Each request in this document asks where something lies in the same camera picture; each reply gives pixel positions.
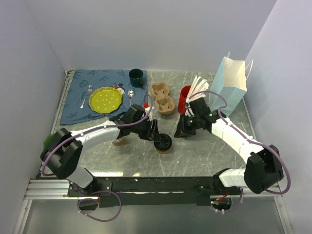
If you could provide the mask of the brown paper cup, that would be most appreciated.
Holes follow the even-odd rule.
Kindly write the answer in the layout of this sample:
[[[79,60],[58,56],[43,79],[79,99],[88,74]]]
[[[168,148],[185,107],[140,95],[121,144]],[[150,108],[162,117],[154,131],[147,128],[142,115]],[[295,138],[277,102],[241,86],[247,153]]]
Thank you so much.
[[[162,151],[162,150],[159,150],[159,149],[157,149],[156,151],[157,151],[159,154],[161,154],[161,155],[167,154],[167,152],[168,152],[168,150]]]

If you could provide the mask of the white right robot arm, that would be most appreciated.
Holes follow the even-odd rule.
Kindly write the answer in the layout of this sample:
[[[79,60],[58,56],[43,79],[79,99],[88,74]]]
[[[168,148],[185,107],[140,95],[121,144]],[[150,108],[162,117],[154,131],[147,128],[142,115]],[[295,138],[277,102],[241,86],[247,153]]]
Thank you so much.
[[[214,175],[213,188],[225,194],[230,187],[249,188],[260,194],[284,177],[279,151],[271,145],[264,147],[252,136],[241,131],[221,111],[211,111],[203,98],[186,103],[186,113],[181,114],[175,137],[191,137],[198,129],[208,131],[229,145],[243,159],[242,169],[224,169]]]

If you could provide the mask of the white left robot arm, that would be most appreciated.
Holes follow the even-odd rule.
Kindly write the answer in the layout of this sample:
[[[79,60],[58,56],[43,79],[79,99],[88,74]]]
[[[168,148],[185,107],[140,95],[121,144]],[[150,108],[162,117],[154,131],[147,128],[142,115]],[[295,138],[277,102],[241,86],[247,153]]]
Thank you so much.
[[[44,147],[40,159],[43,168],[49,168],[58,179],[66,179],[86,196],[91,196],[98,188],[98,180],[87,169],[79,166],[83,150],[107,141],[115,143],[125,136],[135,133],[142,140],[154,143],[159,153],[168,151],[172,139],[158,131],[157,120],[142,106],[133,104],[126,112],[109,118],[93,128],[69,132],[65,128],[57,130]]]

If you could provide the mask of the light blue paper bag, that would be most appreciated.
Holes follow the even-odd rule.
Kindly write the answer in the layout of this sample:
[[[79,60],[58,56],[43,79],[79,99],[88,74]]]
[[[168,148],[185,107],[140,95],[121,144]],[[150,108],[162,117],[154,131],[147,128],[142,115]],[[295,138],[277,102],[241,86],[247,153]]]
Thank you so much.
[[[229,116],[247,92],[246,82],[254,61],[233,60],[226,56],[222,59],[214,77],[209,93],[209,107],[212,111],[227,103],[221,112]]]

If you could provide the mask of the black plastic cup lid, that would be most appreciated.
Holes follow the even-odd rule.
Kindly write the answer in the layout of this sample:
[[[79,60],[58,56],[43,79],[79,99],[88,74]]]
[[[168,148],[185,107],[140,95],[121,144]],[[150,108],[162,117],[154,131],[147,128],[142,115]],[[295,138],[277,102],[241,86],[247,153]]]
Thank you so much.
[[[172,139],[168,134],[160,134],[160,142],[154,142],[157,151],[164,153],[170,150]]]

